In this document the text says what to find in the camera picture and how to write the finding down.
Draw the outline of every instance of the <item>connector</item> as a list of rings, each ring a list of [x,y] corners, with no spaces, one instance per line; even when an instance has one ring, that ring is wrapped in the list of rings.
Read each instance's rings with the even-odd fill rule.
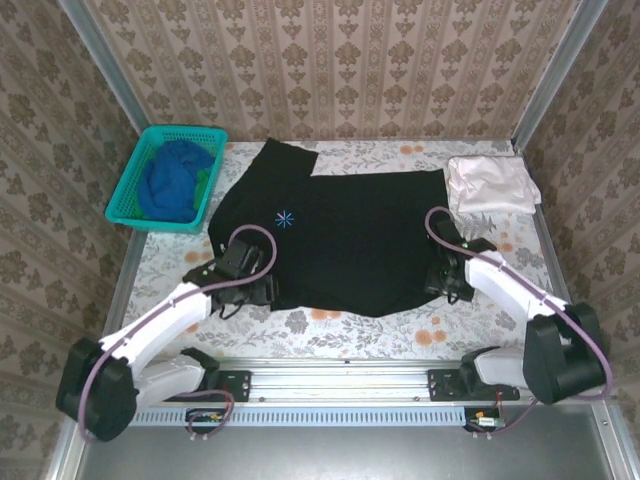
[[[481,427],[503,428],[505,426],[504,419],[502,418],[480,417],[477,423]]]

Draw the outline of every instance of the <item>cable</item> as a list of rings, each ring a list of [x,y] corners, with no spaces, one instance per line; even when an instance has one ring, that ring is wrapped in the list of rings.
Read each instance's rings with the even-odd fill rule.
[[[454,244],[449,243],[446,240],[443,240],[442,238],[440,238],[433,231],[433,229],[431,228],[431,225],[430,225],[431,217],[433,216],[433,214],[435,214],[437,212],[446,213],[447,215],[449,215],[450,218],[453,218],[453,215],[451,214],[451,212],[448,209],[444,208],[444,207],[433,207],[431,210],[429,210],[429,212],[427,212],[427,216],[424,219],[424,226],[425,226],[425,228],[427,230],[427,233],[429,234],[429,236],[431,238],[433,238],[440,245],[442,245],[444,247],[447,247],[449,250],[453,250],[454,252],[458,252],[458,253],[462,253],[464,255],[468,255],[468,256],[470,256],[472,258],[479,258],[480,260],[482,260],[482,261],[484,261],[484,262],[486,262],[486,263],[488,263],[490,265],[493,265],[494,267],[501,268],[501,270],[503,272],[505,272],[507,275],[509,275],[512,279],[514,279],[520,285],[522,285],[538,301],[540,301],[541,303],[543,303],[544,305],[549,307],[551,310],[553,310],[554,313],[556,313],[558,316],[560,316],[560,318],[562,318],[562,320],[564,320],[564,322],[567,325],[569,325],[569,327],[574,332],[576,332],[578,334],[578,336],[589,346],[589,348],[591,348],[591,350],[593,351],[595,356],[598,358],[598,361],[600,362],[600,365],[602,365],[602,369],[604,371],[604,376],[605,376],[605,386],[604,386],[602,392],[600,392],[599,394],[596,394],[596,395],[576,395],[576,398],[579,398],[581,400],[587,400],[587,401],[588,400],[602,400],[604,398],[607,398],[609,396],[609,394],[611,393],[611,390],[613,389],[613,371],[611,370],[611,365],[609,364],[609,361],[607,360],[607,357],[604,355],[604,353],[602,352],[600,347],[598,347],[598,345],[593,341],[593,339],[589,335],[587,335],[587,333],[584,330],[582,330],[582,328],[580,328],[580,326],[576,322],[574,322],[573,319],[569,315],[567,315],[560,307],[558,307],[553,302],[550,302],[546,298],[546,294],[541,294],[536,288],[534,288],[533,286],[529,285],[527,282],[522,281],[520,276],[510,266],[501,265],[499,262],[497,262],[493,258],[489,258],[489,257],[487,257],[485,255],[482,255],[481,253],[472,252],[471,250],[468,250],[466,248],[460,247],[458,245],[454,245]],[[533,402],[531,402],[531,404],[527,407],[527,409],[521,415],[519,415],[513,422],[511,422],[509,425],[507,425],[506,427],[504,427],[503,429],[501,429],[499,431],[500,432],[508,431],[513,426],[515,426],[518,423],[520,423],[520,421],[522,421],[524,416],[527,413],[529,413],[537,403],[538,403],[538,400],[534,400]]]
[[[477,425],[477,424],[471,422],[471,419],[473,417],[467,418],[467,425],[469,425],[470,427],[472,427],[473,429],[477,430],[480,433],[486,433],[487,435],[492,435],[492,436],[493,435],[500,435],[500,434],[503,434],[505,432],[508,432],[509,430],[514,428],[516,425],[518,425],[524,419],[524,417],[526,417],[527,414],[531,410],[533,410],[533,407],[535,407],[537,404],[538,404],[538,400],[537,399],[533,400],[529,405],[527,405],[527,408],[522,413],[520,413],[516,418],[513,419],[513,421],[509,422],[509,424],[507,424],[503,428],[496,428],[492,432],[487,432],[486,429],[484,429],[480,425]]]
[[[275,238],[273,238],[273,235],[271,235],[271,233],[269,233],[269,231],[266,230],[265,228],[260,227],[259,225],[243,225],[241,227],[238,227],[231,234],[231,237],[229,238],[229,244],[231,244],[231,242],[233,242],[233,240],[236,238],[236,236],[240,232],[243,232],[243,231],[246,231],[246,230],[254,230],[254,231],[262,233],[263,235],[265,235],[267,237],[267,239],[271,243],[271,258],[269,259],[269,262],[267,263],[267,265],[262,270],[260,270],[259,272],[254,273],[253,275],[249,275],[248,277],[241,278],[241,279],[238,279],[238,280],[229,280],[229,281],[226,281],[226,282],[214,283],[213,285],[207,285],[206,287],[202,287],[202,288],[194,288],[193,290],[189,290],[188,292],[185,292],[182,295],[178,295],[177,297],[172,299],[172,301],[167,301],[167,302],[163,303],[160,306],[160,308],[155,310],[147,318],[145,318],[138,325],[136,325],[134,328],[132,328],[131,331],[125,337],[121,338],[116,343],[114,343],[111,346],[111,348],[106,350],[102,354],[102,356],[98,359],[98,361],[95,363],[95,365],[93,366],[93,368],[89,372],[89,375],[87,375],[87,380],[86,380],[86,382],[84,384],[84,387],[82,388],[82,393],[80,394],[80,403],[78,405],[78,429],[80,430],[80,435],[82,436],[82,438],[84,439],[85,442],[87,442],[87,443],[93,442],[93,438],[90,436],[90,434],[87,431],[87,424],[86,424],[86,420],[87,420],[87,401],[89,399],[89,392],[91,391],[91,386],[93,385],[93,382],[95,381],[95,379],[96,379],[96,377],[98,375],[98,372],[100,372],[100,369],[102,368],[104,363],[107,361],[107,359],[109,359],[111,357],[113,352],[115,352],[128,339],[133,337],[136,333],[138,333],[142,328],[144,328],[146,325],[148,325],[150,322],[152,322],[158,316],[160,316],[161,314],[163,314],[164,312],[166,312],[170,308],[173,308],[173,305],[175,305],[175,304],[177,304],[177,303],[179,303],[179,302],[181,302],[183,300],[186,300],[187,298],[189,298],[189,297],[191,297],[193,295],[196,295],[198,293],[206,293],[206,292],[210,292],[212,290],[219,290],[221,288],[230,288],[230,287],[238,287],[240,285],[246,285],[247,283],[254,282],[254,281],[264,277],[267,274],[267,272],[269,272],[269,270],[271,270],[271,268],[273,267],[273,265],[276,262],[276,256],[278,254],[278,247],[276,245]]]
[[[496,401],[498,402],[498,412],[502,417],[504,415],[504,412],[502,411],[502,395],[500,395],[498,387],[496,387]]]
[[[486,410],[481,410],[479,412],[476,412],[474,415],[471,415],[470,417],[467,417],[467,425],[470,425],[472,427],[474,427],[476,430],[480,429],[483,430],[482,427],[480,427],[479,425],[476,425],[475,423],[473,423],[471,420],[473,420],[474,418],[478,418],[478,415],[481,416],[485,416],[485,415],[489,415],[491,412],[493,412],[496,408],[498,408],[498,400],[496,398],[496,401],[493,402],[493,405],[491,405],[489,408],[487,408]]]
[[[240,312],[240,310],[242,309],[242,307],[244,307],[244,300],[242,301],[242,303],[240,305],[238,305],[236,307],[236,309],[231,312],[229,315],[225,315],[224,314],[224,305],[222,307],[220,307],[220,311],[218,312],[218,316],[220,317],[220,319],[222,320],[229,320],[231,317],[233,317],[235,314],[237,314],[238,312]]]
[[[222,430],[222,427],[224,427],[227,424],[227,422],[231,419],[231,414],[233,413],[233,409],[236,406],[236,401],[233,398],[233,395],[231,395],[226,390],[216,390],[216,389],[202,390],[201,392],[186,392],[186,393],[181,393],[180,395],[176,395],[177,397],[182,397],[182,398],[197,398],[197,397],[204,397],[208,395],[223,395],[227,399],[227,402],[229,402],[229,406],[226,409],[224,417],[222,417],[222,420],[220,420],[220,423],[218,423],[218,425],[216,425],[214,429],[211,430],[209,433],[201,435],[205,440],[207,440],[209,437],[212,437],[213,435],[218,433],[220,430]],[[199,435],[193,431],[193,422],[196,420],[196,418],[204,417],[205,415],[209,415],[209,414],[210,413],[206,411],[201,411],[201,412],[196,412],[195,414],[189,417],[187,430],[191,434],[192,440],[195,439],[197,435]]]

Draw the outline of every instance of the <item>floral tablecloth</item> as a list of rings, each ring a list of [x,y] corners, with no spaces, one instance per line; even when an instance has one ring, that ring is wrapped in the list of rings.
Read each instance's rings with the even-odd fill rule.
[[[456,155],[512,155],[511,145],[462,141],[295,142],[320,153],[314,175],[434,170]],[[227,145],[208,219],[244,173],[262,143]],[[484,236],[521,273],[551,289],[533,219],[529,215],[475,214],[456,219],[466,238]],[[161,301],[193,266],[211,259],[206,228],[199,235],[150,233],[125,315],[125,325]],[[299,308],[271,313],[246,306],[229,320],[212,315],[165,350],[175,355],[197,347],[214,356],[251,358],[459,359],[487,345],[522,342],[517,324],[491,299],[476,293],[454,306],[438,299],[416,310],[371,319],[346,312]]]

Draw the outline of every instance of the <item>white towel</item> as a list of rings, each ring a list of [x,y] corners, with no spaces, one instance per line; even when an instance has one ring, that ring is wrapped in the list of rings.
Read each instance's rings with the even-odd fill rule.
[[[540,190],[522,157],[452,157],[449,207],[456,213],[535,213]]]

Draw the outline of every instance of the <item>clothing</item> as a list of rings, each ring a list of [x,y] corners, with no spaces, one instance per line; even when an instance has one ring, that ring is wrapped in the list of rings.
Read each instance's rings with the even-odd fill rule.
[[[522,157],[453,157],[449,173],[449,203],[456,213],[534,214],[541,201]]]
[[[213,214],[216,256],[240,225],[269,230],[278,245],[273,310],[306,306],[379,317],[436,298],[424,292],[435,255],[424,217],[447,206],[442,170],[311,176],[316,158],[269,139]],[[240,238],[270,254],[259,233]]]
[[[142,171],[138,184],[140,209],[151,220],[193,221],[197,214],[194,203],[200,202],[196,190],[207,182],[209,175],[203,170],[212,164],[209,152],[193,142],[166,142]]]

